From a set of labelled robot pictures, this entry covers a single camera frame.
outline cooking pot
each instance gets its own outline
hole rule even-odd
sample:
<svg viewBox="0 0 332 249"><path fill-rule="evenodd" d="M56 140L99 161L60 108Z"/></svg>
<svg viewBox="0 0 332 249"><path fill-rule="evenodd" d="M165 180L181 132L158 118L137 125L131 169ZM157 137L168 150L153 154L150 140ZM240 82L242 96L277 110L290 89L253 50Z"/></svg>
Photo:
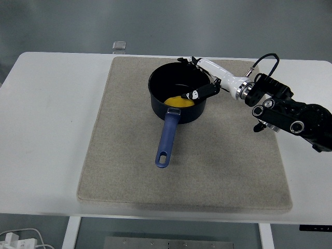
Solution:
<svg viewBox="0 0 332 249"><path fill-rule="evenodd" d="M164 120L155 163L165 168L170 162L177 124L196 120L204 111L206 99L194 100L189 107L172 107L165 100L192 92L210 83L209 77L194 65L181 62L165 64L150 76L148 88L151 106L155 114Z"/></svg>

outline toy egg yolk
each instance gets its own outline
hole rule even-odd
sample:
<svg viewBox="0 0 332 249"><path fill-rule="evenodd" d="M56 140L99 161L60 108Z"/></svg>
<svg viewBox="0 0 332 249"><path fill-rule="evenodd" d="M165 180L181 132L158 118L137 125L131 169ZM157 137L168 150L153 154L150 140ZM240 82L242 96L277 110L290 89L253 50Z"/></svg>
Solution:
<svg viewBox="0 0 332 249"><path fill-rule="evenodd" d="M164 104L173 107L189 107L195 105L193 100L182 99L181 96L169 98L164 102Z"/></svg>

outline beige mat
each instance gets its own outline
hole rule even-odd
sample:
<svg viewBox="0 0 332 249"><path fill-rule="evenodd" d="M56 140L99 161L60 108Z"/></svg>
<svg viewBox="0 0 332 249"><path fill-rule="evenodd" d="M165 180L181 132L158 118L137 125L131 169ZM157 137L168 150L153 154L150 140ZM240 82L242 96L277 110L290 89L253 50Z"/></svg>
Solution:
<svg viewBox="0 0 332 249"><path fill-rule="evenodd" d="M151 108L147 84L156 68L174 61L113 60L81 173L79 200L152 210L289 211L292 201L274 133L254 133L252 108L223 90L207 100L197 120L177 127L170 165L155 166L163 121ZM216 63L236 76L252 66L245 61Z"/></svg>

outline blue handle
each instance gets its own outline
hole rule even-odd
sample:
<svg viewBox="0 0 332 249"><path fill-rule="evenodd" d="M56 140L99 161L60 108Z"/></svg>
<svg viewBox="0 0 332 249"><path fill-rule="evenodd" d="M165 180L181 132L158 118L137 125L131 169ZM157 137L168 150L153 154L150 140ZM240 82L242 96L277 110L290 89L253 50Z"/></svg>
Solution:
<svg viewBox="0 0 332 249"><path fill-rule="evenodd" d="M175 131L179 122L180 110L169 108L165 114L165 123L162 128L161 138L159 142L158 152L156 156L156 165L165 168L170 163Z"/></svg>

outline white table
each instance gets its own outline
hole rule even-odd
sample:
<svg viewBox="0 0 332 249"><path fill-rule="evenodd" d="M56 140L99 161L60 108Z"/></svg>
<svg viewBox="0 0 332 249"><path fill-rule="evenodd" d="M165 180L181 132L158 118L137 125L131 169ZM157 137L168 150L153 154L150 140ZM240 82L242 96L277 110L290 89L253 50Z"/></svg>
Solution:
<svg viewBox="0 0 332 249"><path fill-rule="evenodd" d="M19 57L0 88L0 213L332 224L332 153L317 153L283 131L276 136L293 201L289 213L151 212L79 203L77 185L115 56L27 52ZM270 72L273 64L263 60L260 71ZM273 78L290 86L294 100L332 111L329 62L281 60Z"/></svg>

